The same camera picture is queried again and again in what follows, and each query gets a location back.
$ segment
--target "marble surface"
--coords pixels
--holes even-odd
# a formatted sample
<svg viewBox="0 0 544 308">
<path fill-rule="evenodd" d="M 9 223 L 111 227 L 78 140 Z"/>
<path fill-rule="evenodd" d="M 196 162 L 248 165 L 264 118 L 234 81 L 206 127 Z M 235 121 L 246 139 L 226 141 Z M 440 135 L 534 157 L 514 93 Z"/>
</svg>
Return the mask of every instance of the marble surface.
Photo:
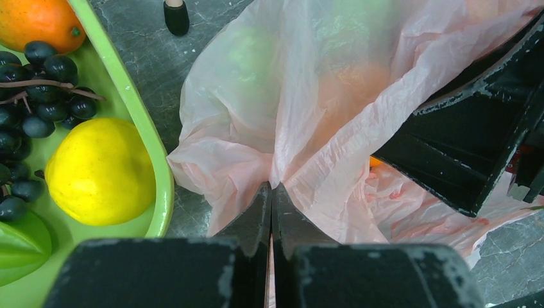
<svg viewBox="0 0 544 308">
<path fill-rule="evenodd" d="M 191 28 L 174 37 L 161 0 L 90 0 L 134 80 L 168 152 L 178 144 L 183 81 L 192 63 L 251 0 L 188 0 Z M 168 237 L 204 236 L 210 205 L 176 188 Z M 499 228 L 482 245 L 473 269 L 486 303 L 501 304 L 544 288 L 544 212 Z"/>
</svg>

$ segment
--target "bunch of grapes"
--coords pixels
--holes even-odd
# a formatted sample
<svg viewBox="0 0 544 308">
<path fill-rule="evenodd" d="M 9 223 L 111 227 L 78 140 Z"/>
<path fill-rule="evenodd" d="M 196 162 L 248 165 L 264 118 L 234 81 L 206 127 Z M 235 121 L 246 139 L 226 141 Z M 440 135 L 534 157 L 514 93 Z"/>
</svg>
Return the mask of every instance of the bunch of grapes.
<svg viewBox="0 0 544 308">
<path fill-rule="evenodd" d="M 53 46 L 30 42 L 24 56 L 29 64 L 0 51 L 0 221 L 23 217 L 26 202 L 44 190 L 42 182 L 29 179 L 30 169 L 23 162 L 31 152 L 30 139 L 49 137 L 55 123 L 73 129 L 93 118 L 97 100 L 104 100 L 89 88 L 77 87 L 77 65 Z"/>
</svg>

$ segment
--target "pink plastic bag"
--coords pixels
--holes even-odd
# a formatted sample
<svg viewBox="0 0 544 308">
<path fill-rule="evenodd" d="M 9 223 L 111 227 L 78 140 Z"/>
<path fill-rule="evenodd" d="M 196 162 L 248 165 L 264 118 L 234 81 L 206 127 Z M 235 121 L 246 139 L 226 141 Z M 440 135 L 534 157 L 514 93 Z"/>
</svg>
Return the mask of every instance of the pink plastic bag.
<svg viewBox="0 0 544 308">
<path fill-rule="evenodd" d="M 473 263 L 487 232 L 531 214 L 506 198 L 508 179 L 472 219 L 388 166 L 370 173 L 369 157 L 543 4 L 255 0 L 185 81 L 180 144 L 167 158 L 176 181 L 213 206 L 209 235 L 245 209 L 262 182 L 282 182 L 337 241 L 445 243 Z"/>
</svg>

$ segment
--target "black object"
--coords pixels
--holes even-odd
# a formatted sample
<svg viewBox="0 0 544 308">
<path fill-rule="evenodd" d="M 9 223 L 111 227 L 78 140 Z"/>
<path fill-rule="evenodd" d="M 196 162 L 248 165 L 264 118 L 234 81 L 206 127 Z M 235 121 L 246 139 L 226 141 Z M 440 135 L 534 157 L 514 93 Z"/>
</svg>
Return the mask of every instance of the black object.
<svg viewBox="0 0 544 308">
<path fill-rule="evenodd" d="M 189 13 L 185 1 L 181 6 L 172 7 L 164 2 L 164 22 L 173 35 L 182 37 L 189 32 Z"/>
<path fill-rule="evenodd" d="M 544 150 L 543 15 L 429 98 L 374 156 L 475 217 L 530 135 Z M 530 203 L 544 194 L 543 166 L 542 154 L 522 157 L 510 195 Z"/>
<path fill-rule="evenodd" d="M 44 307 L 265 307 L 274 237 L 276 305 L 483 307 L 465 262 L 443 245 L 340 245 L 260 187 L 209 239 L 98 239 L 68 258 Z"/>
</svg>

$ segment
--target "orange object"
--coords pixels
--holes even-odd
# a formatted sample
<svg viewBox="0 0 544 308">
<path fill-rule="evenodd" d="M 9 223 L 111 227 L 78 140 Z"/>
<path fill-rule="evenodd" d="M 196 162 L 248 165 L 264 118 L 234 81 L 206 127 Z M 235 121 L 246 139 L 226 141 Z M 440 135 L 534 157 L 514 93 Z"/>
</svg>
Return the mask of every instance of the orange object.
<svg viewBox="0 0 544 308">
<path fill-rule="evenodd" d="M 376 167 L 377 165 L 381 164 L 382 161 L 377 159 L 377 158 L 374 158 L 374 157 L 370 157 L 370 168 L 372 167 Z"/>
<path fill-rule="evenodd" d="M 0 44 L 23 52 L 33 40 L 59 53 L 78 49 L 87 35 L 66 0 L 0 0 Z"/>
</svg>

